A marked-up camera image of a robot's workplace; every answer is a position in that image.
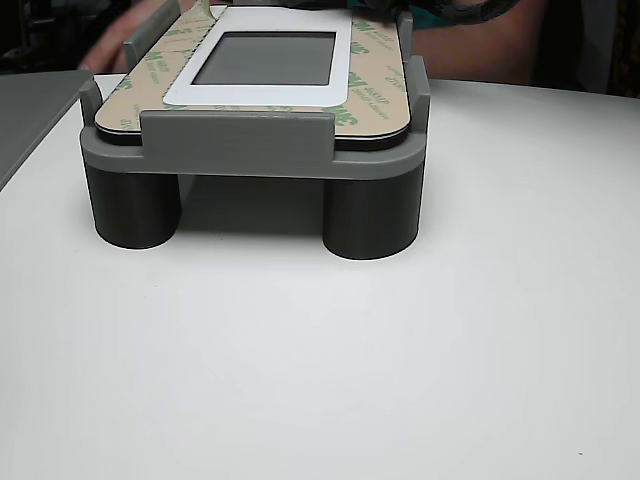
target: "screen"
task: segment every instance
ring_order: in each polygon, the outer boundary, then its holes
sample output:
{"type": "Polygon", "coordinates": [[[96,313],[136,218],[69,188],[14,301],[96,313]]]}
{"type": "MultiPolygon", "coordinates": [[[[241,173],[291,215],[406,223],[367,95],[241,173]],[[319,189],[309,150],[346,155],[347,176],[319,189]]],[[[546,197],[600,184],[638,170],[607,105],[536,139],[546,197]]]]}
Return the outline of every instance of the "screen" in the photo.
{"type": "Polygon", "coordinates": [[[227,32],[194,85],[328,85],[335,33],[227,32]]]}

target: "white tabletop surface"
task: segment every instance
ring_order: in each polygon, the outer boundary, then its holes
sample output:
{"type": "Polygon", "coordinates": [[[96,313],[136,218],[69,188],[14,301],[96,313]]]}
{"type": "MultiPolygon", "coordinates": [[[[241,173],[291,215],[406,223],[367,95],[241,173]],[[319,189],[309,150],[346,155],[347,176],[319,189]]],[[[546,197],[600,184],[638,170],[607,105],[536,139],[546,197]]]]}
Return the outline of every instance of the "white tabletop surface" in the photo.
{"type": "Polygon", "coordinates": [[[637,480],[638,125],[434,82],[420,234],[353,262],[315,182],[108,245],[76,105],[0,192],[0,479],[637,480]]]}

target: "adhesive backing sheet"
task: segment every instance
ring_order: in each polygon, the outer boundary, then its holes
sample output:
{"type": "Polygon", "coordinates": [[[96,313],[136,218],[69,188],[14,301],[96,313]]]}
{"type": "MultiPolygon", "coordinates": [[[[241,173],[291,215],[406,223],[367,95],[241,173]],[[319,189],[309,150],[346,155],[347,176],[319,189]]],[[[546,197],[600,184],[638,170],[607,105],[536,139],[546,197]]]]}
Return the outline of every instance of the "adhesive backing sheet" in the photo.
{"type": "MultiPolygon", "coordinates": [[[[226,7],[212,7],[214,17],[226,7]]],[[[336,137],[378,139],[402,131],[410,121],[406,83],[395,24],[383,24],[354,11],[349,96],[332,107],[238,107],[169,105],[165,93],[215,24],[196,4],[176,20],[131,73],[124,77],[96,115],[99,128],[139,134],[145,110],[222,110],[327,112],[335,115],[336,137]]]]}

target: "cylindrical leg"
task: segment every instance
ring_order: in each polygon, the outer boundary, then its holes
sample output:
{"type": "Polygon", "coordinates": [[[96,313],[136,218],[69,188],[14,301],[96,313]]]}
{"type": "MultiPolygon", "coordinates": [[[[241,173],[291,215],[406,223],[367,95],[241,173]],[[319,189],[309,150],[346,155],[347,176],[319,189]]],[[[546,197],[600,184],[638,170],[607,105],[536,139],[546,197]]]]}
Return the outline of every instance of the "cylindrical leg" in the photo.
{"type": "Polygon", "coordinates": [[[370,260],[407,248],[418,234],[424,163],[384,180],[326,180],[325,246],[340,257],[370,260]]]}
{"type": "Polygon", "coordinates": [[[169,240],[180,220],[177,175],[114,173],[85,164],[96,230],[123,248],[150,248],[169,240]]]}

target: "person's arm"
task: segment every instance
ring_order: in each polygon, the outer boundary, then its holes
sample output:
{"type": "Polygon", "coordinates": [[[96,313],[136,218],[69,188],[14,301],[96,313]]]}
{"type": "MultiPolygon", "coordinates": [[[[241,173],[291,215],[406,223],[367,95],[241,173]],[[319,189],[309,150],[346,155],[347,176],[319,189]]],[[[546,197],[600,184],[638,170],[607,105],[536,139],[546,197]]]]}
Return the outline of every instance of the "person's arm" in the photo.
{"type": "MultiPolygon", "coordinates": [[[[166,0],[142,0],[104,32],[100,40],[91,48],[78,68],[101,72],[126,72],[126,59],[123,44],[145,20],[162,6],[166,0]]],[[[191,8],[195,0],[179,0],[184,12],[191,8]]]]}
{"type": "Polygon", "coordinates": [[[521,0],[487,23],[416,30],[414,53],[424,57],[431,78],[526,84],[546,5],[547,0],[521,0]]]}

